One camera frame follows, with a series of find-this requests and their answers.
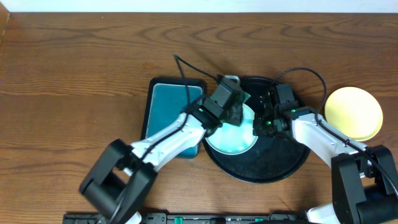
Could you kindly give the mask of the yellow plate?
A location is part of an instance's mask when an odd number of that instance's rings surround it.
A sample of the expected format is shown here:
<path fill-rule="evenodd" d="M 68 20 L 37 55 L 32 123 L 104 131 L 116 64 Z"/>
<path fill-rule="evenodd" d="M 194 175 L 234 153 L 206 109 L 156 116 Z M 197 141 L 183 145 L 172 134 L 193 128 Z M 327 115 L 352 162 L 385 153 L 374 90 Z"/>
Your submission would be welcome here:
<path fill-rule="evenodd" d="M 335 90 L 325 103 L 327 122 L 355 141 L 373 138 L 383 124 L 382 108 L 369 92 L 347 86 Z"/>

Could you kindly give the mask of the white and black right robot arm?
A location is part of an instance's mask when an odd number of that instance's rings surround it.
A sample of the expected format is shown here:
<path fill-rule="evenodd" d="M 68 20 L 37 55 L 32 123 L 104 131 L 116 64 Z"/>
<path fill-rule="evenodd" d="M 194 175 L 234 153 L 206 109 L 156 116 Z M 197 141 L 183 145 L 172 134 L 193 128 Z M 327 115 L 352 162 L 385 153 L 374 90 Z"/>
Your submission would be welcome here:
<path fill-rule="evenodd" d="M 256 136 L 283 136 L 303 144 L 330 167 L 332 201 L 309 209 L 305 216 L 310 223 L 397 219 L 397 170 L 387 147 L 348 138 L 307 106 L 257 114 L 253 128 Z"/>

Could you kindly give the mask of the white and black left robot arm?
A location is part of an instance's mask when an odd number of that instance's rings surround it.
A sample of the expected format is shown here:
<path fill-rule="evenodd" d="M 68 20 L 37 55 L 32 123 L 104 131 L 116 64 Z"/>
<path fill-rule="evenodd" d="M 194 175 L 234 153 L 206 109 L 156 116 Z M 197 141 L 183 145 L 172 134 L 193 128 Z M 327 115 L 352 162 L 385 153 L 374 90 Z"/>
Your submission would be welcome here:
<path fill-rule="evenodd" d="M 158 133 L 126 144 L 111 142 L 80 184 L 79 191 L 108 223 L 140 223 L 139 209 L 158 171 L 223 124 L 243 122 L 245 93 L 202 95 Z"/>

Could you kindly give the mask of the light green plate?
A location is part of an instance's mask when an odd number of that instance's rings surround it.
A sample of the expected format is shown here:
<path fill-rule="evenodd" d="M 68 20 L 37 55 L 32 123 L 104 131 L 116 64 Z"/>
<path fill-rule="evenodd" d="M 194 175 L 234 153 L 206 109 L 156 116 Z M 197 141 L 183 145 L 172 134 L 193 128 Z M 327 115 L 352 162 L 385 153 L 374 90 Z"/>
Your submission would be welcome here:
<path fill-rule="evenodd" d="M 238 155 L 255 145 L 258 137 L 253 135 L 254 111 L 243 104 L 243 120 L 239 126 L 223 123 L 206 142 L 217 152 L 226 155 Z"/>

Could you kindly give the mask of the green and yellow sponge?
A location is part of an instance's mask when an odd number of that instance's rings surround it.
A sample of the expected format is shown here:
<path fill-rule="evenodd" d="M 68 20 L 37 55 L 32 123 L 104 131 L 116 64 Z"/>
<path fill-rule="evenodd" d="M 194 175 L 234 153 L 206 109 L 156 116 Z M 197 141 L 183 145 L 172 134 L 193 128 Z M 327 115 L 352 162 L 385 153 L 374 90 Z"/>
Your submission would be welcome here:
<path fill-rule="evenodd" d="M 251 95 L 249 93 L 246 93 L 245 91 L 241 92 L 241 103 L 247 102 L 248 99 L 250 99 Z"/>

